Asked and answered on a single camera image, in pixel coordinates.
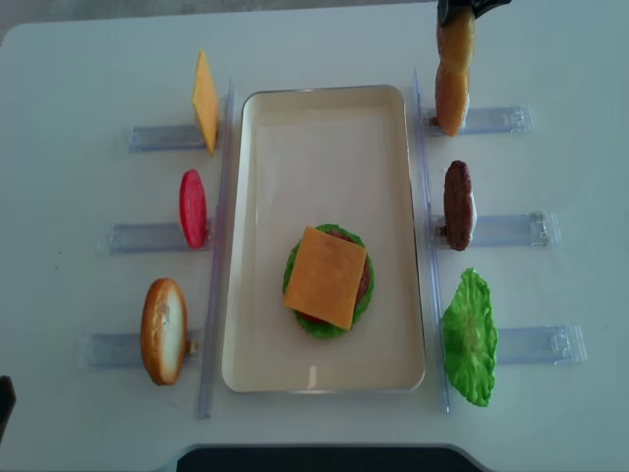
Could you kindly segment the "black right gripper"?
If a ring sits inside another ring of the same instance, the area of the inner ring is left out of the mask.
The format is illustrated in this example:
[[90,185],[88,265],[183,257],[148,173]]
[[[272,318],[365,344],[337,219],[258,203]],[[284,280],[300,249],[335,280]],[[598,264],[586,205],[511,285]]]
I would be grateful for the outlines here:
[[438,0],[437,19],[440,26],[447,26],[461,13],[472,13],[477,19],[485,13],[502,5],[508,5],[511,0]]

